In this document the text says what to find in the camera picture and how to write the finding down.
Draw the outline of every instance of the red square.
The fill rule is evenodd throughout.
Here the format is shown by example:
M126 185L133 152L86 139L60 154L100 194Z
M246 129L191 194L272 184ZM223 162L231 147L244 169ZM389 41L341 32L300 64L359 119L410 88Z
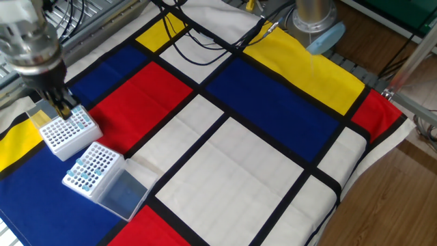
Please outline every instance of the red square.
M189 246L149 206L141 209L134 219L109 243L109 246L118 245Z
M402 112L395 105L392 105L375 90L371 90L352 117L352 121L370 133L370 143L372 143L401 115Z
M148 64L90 111L103 132L98 141L126 153L191 91L164 68Z

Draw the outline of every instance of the yellow rectangle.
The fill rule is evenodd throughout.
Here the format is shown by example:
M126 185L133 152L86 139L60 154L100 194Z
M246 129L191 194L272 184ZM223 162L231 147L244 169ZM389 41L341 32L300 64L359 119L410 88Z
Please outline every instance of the yellow rectangle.
M252 42L261 38L269 26L264 26ZM279 28L244 52L341 115L346 114L364 89L354 75L323 55L311 55Z
M0 172L15 163L42 141L30 119L12 127L0 140Z
M176 36L176 34L185 28L184 23L171 13L167 15L165 22L171 37ZM147 47L149 50L155 52L166 42L170 41L170 38L165 31L164 21L161 19L135 40Z

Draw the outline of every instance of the blue rectangle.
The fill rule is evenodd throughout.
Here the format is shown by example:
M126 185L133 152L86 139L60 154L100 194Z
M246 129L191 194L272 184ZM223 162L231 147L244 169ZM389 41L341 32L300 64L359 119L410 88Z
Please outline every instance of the blue rectangle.
M0 217L24 245L96 245L120 221L62 184L83 152L62 162L45 146L0 182Z
M86 107L146 59L143 53L127 45L77 81L70 90Z
M241 59L233 61L207 90L308 162L339 125Z

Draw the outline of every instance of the white rectangle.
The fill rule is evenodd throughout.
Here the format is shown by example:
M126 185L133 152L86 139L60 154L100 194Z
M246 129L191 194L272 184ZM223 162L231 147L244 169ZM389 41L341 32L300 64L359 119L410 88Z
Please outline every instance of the white rectangle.
M262 245L305 245L334 206L335 200L332 189L310 176Z
M202 96L196 96L138 150L132 160L163 175L222 113Z
M366 139L346 127L318 167L344 187L365 148Z
M214 44L214 41L197 33L196 31L191 30L190 35L192 37L198 39L201 44L207 44L207 47L212 49L221 49L221 46ZM198 64L206 64L221 56L225 49L222 50L209 50L205 49L202 46L198 45L191 37L183 36L176 42L176 46L181 50L182 54L186 56L193 62ZM169 47L164 53L160 56L173 65L175 68L183 72L188 77L192 78L194 81L201 83L206 77L208 77L216 68L222 64L231 54L227 53L217 61L207 65L207 66L199 66L196 64L192 64L189 61L185 60L181 55L178 54L174 46Z
M248 245L301 173L229 119L157 198L210 245Z

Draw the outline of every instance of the colored tablecloth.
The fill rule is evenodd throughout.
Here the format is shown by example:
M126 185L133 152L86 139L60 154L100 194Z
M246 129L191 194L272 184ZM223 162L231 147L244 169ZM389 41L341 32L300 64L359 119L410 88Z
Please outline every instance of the colored tablecloth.
M54 156L22 113L30 99L0 111L0 217L22 244L316 244L356 179L413 125L280 29L229 48L258 23L219 0L150 4L69 69L98 141L161 176L129 223L62 185L83 151ZM176 47L198 63L226 54L198 66Z

